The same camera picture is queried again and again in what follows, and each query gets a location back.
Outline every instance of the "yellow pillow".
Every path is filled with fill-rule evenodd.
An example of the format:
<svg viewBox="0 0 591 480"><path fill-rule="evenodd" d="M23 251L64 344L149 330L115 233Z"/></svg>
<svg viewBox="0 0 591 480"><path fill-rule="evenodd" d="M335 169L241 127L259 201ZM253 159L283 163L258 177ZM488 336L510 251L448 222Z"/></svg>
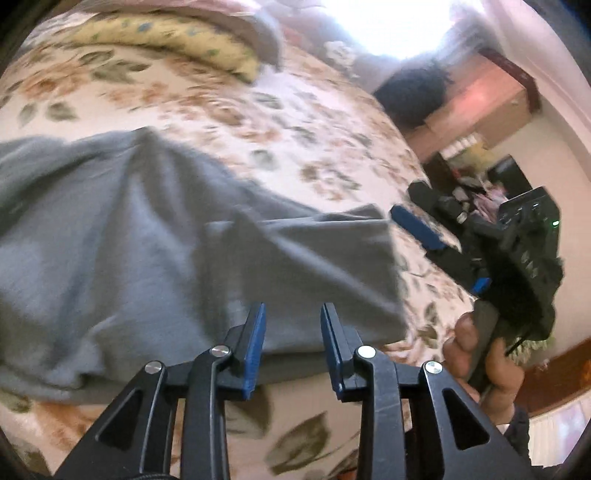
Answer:
<svg viewBox="0 0 591 480"><path fill-rule="evenodd" d="M246 82L256 80L261 65L253 49L235 35L202 20L177 15L95 15L76 27L67 40L83 45L166 47L234 73Z"/></svg>

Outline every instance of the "dark hair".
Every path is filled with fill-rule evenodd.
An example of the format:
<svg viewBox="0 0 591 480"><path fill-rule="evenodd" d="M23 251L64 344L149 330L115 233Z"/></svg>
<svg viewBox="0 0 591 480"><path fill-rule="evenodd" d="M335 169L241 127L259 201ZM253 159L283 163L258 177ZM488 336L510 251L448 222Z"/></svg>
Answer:
<svg viewBox="0 0 591 480"><path fill-rule="evenodd" d="M433 60L396 72L374 96L397 127L415 128L445 103L450 83L447 72Z"/></svg>

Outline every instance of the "finger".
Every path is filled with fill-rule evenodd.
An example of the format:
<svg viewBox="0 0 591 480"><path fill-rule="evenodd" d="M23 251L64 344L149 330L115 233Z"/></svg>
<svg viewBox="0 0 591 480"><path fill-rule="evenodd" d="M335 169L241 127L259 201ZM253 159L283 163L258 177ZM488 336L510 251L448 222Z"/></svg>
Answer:
<svg viewBox="0 0 591 480"><path fill-rule="evenodd" d="M470 395L476 403L480 402L480 394L474 387L468 385L468 383L465 380L462 380L461 378L456 378L456 381L464 390L466 390L466 393L468 393L468 395Z"/></svg>
<svg viewBox="0 0 591 480"><path fill-rule="evenodd" d="M513 402L523 383L524 371L505 356L505 341L502 338L492 343L485 368L492 388L480 406L494 423L509 423L514 412Z"/></svg>
<svg viewBox="0 0 591 480"><path fill-rule="evenodd" d="M454 334L443 344L443 363L454 377L465 378L470 371L471 352L478 343L478 331L470 313L465 313L456 322Z"/></svg>
<svg viewBox="0 0 591 480"><path fill-rule="evenodd" d="M443 344L443 366L456 379L465 378L470 371L472 355L465 352L455 338L450 338Z"/></svg>
<svg viewBox="0 0 591 480"><path fill-rule="evenodd" d="M474 325L471 313L465 313L456 322L454 328L456 340L465 352L473 352L478 344L478 330Z"/></svg>
<svg viewBox="0 0 591 480"><path fill-rule="evenodd" d="M485 360L486 374L495 388L515 397L523 383L524 371L505 356L505 350L502 338L492 342Z"/></svg>

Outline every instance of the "white wall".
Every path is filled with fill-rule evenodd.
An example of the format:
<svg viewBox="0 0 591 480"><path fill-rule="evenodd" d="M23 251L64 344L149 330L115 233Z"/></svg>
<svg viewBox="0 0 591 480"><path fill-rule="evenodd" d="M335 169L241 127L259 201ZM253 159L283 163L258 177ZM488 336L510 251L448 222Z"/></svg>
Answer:
<svg viewBox="0 0 591 480"><path fill-rule="evenodd" d="M546 21L522 0L480 1L504 55L536 79L542 96L584 145L586 152L577 156L591 179L591 87L574 58Z"/></svg>
<svg viewBox="0 0 591 480"><path fill-rule="evenodd" d="M563 463L591 420L591 390L530 420L532 465Z"/></svg>
<svg viewBox="0 0 591 480"><path fill-rule="evenodd" d="M559 254L565 276L556 295L558 355L591 336L591 182L579 159L547 116L536 116L493 149L512 155L533 187L545 186L561 209Z"/></svg>

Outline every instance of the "silver rivet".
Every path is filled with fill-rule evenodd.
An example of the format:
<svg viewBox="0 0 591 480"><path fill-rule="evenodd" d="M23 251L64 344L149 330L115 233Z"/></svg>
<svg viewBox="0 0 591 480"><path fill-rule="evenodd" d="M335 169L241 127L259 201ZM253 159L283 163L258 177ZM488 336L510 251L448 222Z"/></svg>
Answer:
<svg viewBox="0 0 591 480"><path fill-rule="evenodd" d="M443 367L439 362L431 360L425 364L425 370L430 374L437 375L443 371Z"/></svg>
<svg viewBox="0 0 591 480"><path fill-rule="evenodd" d="M216 357L223 357L230 353L230 349L226 345L216 345L209 353Z"/></svg>
<svg viewBox="0 0 591 480"><path fill-rule="evenodd" d="M375 348L369 345L362 345L357 349L357 353L363 358L373 358L375 357Z"/></svg>
<svg viewBox="0 0 591 480"><path fill-rule="evenodd" d="M160 362L150 362L146 364L144 370L147 374L150 375L157 374L162 370L162 364Z"/></svg>

